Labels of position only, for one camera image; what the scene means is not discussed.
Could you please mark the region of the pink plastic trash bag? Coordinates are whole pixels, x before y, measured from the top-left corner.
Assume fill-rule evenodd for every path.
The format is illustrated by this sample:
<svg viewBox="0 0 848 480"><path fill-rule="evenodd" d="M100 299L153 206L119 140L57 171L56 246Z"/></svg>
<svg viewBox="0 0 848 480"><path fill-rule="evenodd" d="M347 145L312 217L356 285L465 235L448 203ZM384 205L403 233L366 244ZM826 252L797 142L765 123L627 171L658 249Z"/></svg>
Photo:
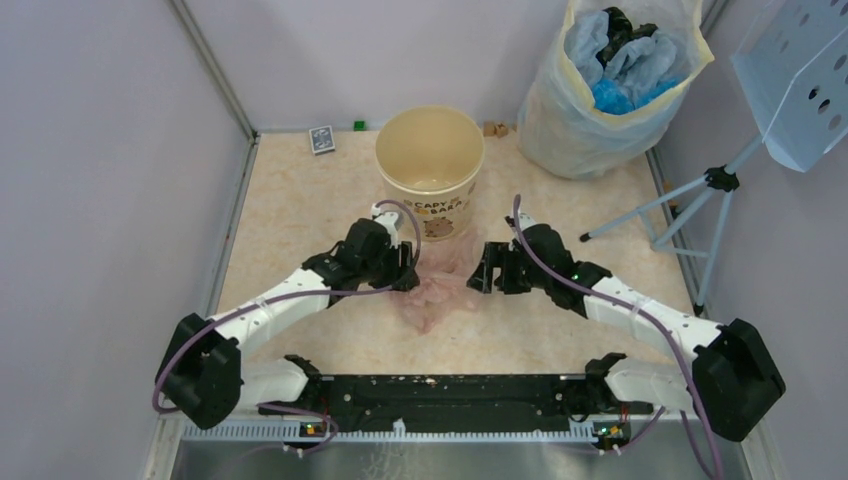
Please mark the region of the pink plastic trash bag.
<svg viewBox="0 0 848 480"><path fill-rule="evenodd" d="M427 242L416 265L419 285L390 295L400 318L427 334L457 310L472 311L479 293L467 286L479 265L483 234L476 227L439 242Z"/></svg>

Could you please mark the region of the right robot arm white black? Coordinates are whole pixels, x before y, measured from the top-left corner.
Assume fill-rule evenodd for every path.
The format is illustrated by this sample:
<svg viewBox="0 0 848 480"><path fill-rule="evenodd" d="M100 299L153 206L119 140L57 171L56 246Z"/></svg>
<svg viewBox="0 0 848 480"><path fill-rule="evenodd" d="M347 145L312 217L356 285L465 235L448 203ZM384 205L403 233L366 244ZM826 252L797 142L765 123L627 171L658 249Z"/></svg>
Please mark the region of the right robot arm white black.
<svg viewBox="0 0 848 480"><path fill-rule="evenodd" d="M547 224L516 231L509 242L488 242L469 288L505 295L543 291L558 307L622 330L671 359L658 364L609 354L586 367L589 404L612 412L644 402L694 414L719 437L740 442L786 392L754 325L728 324L678 311L626 285L612 272L572 257Z"/></svg>

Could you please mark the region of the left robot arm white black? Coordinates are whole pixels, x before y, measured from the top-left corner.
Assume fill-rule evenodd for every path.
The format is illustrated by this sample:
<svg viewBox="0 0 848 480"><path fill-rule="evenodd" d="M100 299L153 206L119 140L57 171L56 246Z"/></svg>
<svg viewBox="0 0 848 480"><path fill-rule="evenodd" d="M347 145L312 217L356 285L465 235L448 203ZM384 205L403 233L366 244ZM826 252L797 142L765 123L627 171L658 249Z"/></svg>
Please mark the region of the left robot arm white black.
<svg viewBox="0 0 848 480"><path fill-rule="evenodd" d="M276 335L352 296L408 291L417 284L412 245L395 211L358 219L331 250L239 307L180 320L156 374L153 407L209 429L239 409L285 402L297 413L319 404L320 386L291 360L247 369L243 361Z"/></svg>

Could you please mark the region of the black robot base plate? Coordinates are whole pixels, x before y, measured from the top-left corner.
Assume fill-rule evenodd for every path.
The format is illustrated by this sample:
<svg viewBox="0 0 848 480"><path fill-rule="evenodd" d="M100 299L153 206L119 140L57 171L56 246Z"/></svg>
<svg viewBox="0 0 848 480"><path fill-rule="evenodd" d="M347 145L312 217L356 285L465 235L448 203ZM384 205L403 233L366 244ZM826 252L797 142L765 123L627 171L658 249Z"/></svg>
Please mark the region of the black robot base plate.
<svg viewBox="0 0 848 480"><path fill-rule="evenodd" d="M596 415L651 414L645 402L621 402L597 376L575 374L307 374L300 396L271 401L260 414L290 407L325 414L343 433L387 432L398 420L412 433L564 432Z"/></svg>

